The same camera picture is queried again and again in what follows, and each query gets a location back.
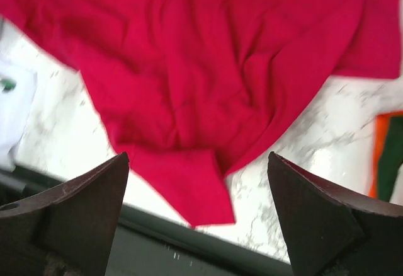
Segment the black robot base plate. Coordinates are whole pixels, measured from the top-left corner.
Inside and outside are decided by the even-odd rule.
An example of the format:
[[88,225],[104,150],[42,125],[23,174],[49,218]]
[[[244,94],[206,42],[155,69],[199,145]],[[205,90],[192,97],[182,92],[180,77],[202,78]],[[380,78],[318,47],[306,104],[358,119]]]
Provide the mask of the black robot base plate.
[[[62,182],[18,168],[1,174],[1,206]],[[290,265],[126,207],[104,275],[291,275]]]

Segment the red t shirt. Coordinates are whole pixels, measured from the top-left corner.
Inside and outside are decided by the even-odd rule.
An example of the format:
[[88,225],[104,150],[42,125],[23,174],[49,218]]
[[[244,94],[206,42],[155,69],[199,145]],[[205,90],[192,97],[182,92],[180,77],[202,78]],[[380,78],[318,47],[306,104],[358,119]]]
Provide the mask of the red t shirt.
[[1,0],[80,71],[116,152],[192,226],[230,224],[224,178],[329,76],[400,74],[399,0]]

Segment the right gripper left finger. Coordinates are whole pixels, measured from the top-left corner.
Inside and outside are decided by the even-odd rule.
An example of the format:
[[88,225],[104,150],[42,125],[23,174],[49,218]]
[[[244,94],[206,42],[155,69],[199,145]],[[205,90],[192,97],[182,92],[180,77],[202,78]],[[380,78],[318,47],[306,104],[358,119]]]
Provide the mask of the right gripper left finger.
[[1,275],[104,275],[127,186],[121,153],[1,206]]

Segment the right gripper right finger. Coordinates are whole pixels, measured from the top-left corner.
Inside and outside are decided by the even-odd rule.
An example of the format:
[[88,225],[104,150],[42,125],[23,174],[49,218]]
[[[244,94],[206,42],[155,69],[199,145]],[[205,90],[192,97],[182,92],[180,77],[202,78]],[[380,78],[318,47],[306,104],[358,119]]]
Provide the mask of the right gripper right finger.
[[294,275],[402,275],[402,206],[271,152],[268,180]]

